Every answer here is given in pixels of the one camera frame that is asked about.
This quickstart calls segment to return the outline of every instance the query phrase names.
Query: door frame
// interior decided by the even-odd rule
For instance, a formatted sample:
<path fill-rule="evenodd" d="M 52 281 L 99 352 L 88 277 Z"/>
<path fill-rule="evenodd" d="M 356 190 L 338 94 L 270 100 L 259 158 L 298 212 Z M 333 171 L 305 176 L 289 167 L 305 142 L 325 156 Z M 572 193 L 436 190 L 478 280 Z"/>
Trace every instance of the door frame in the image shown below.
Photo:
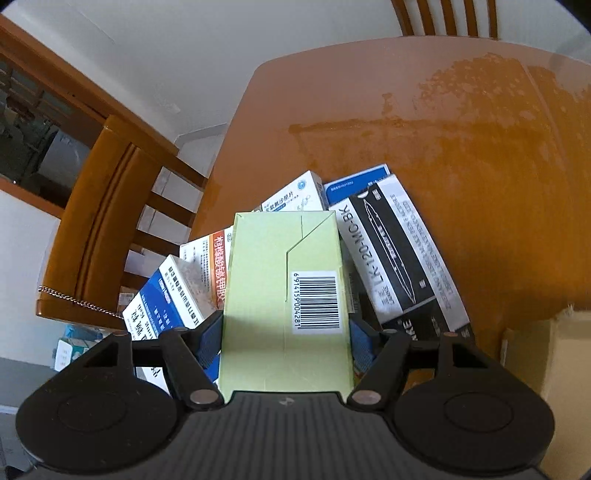
<path fill-rule="evenodd" d="M 135 125 L 168 152 L 177 155 L 178 148 L 148 125 L 125 105 L 114 99 L 83 73 L 29 35 L 11 20 L 0 14 L 0 53 L 10 59 L 24 73 L 47 85 L 66 102 L 82 110 L 103 125 L 109 115 L 116 115 Z M 0 190 L 43 210 L 61 217 L 63 211 L 34 193 L 1 178 Z"/>

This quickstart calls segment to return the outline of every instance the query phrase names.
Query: barcode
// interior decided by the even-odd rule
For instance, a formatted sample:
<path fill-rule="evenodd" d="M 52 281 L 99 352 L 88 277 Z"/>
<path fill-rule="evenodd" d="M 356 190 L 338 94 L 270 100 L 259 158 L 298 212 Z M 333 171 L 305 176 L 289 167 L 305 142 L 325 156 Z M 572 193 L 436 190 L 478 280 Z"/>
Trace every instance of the barcode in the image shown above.
<path fill-rule="evenodd" d="M 336 272 L 292 272 L 291 292 L 294 333 L 340 332 Z"/>

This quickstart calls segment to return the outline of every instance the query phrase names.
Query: metal chain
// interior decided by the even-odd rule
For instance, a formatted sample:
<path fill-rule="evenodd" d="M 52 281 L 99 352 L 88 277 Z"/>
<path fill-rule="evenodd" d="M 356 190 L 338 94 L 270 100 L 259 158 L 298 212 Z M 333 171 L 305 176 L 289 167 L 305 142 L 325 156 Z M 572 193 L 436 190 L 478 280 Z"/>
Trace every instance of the metal chain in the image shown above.
<path fill-rule="evenodd" d="M 98 307 L 95 304 L 90 303 L 89 301 L 86 301 L 86 300 L 75 299 L 74 297 L 70 297 L 69 295 L 66 295 L 65 293 L 61 293 L 57 290 L 53 290 L 53 288 L 39 285 L 39 288 L 37 289 L 37 291 L 39 293 L 47 293 L 53 297 L 57 297 L 58 299 L 69 300 L 70 302 L 75 303 L 76 305 L 79 305 L 80 307 L 84 307 L 89 310 L 94 310 L 95 312 L 106 313 L 107 315 L 111 315 L 112 317 L 116 317 L 118 319 L 123 318 L 118 313 L 114 313 L 110 310 L 106 310 L 104 308 Z"/>

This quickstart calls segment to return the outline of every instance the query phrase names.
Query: orange table top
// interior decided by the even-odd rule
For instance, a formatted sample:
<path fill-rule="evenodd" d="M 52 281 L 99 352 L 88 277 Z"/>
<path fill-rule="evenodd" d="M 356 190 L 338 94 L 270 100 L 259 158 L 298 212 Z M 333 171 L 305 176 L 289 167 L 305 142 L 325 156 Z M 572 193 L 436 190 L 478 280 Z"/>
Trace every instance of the orange table top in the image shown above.
<path fill-rule="evenodd" d="M 591 304 L 591 66 L 480 38 L 305 51 L 254 73 L 191 238 L 306 170 L 387 163 L 425 221 L 478 344 Z"/>

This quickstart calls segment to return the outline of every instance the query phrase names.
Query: chair backrest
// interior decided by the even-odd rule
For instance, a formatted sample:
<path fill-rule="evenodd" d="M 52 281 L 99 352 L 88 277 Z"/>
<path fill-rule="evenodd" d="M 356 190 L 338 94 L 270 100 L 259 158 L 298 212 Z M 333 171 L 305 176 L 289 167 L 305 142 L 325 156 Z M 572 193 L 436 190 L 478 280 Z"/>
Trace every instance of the chair backrest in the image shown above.
<path fill-rule="evenodd" d="M 115 312 L 120 287 L 139 290 L 145 277 L 124 271 L 132 245 L 178 255 L 178 245 L 137 230 L 144 206 L 192 226 L 194 213 L 152 192 L 162 167 L 203 190 L 206 178 L 135 126 L 110 116 L 74 185 L 43 285 Z M 41 293 L 37 315 L 71 323 L 124 328 L 120 319 Z"/>
<path fill-rule="evenodd" d="M 414 35 L 413 26 L 411 24 L 410 16 L 408 14 L 407 4 L 415 2 L 421 14 L 421 22 L 425 35 L 435 35 L 435 25 L 429 3 L 427 0 L 391 0 L 392 6 L 396 11 L 398 21 L 400 22 L 400 29 L 403 35 Z M 445 23 L 445 30 L 447 35 L 457 35 L 456 18 L 453 13 L 452 0 L 440 0 L 441 9 L 443 10 L 443 21 Z M 498 26 L 496 20 L 496 0 L 486 0 L 488 10 L 488 35 L 486 32 L 478 29 L 476 21 L 476 10 L 474 8 L 474 0 L 463 0 L 464 10 L 466 11 L 466 25 L 468 36 L 490 37 L 497 40 L 499 38 Z"/>

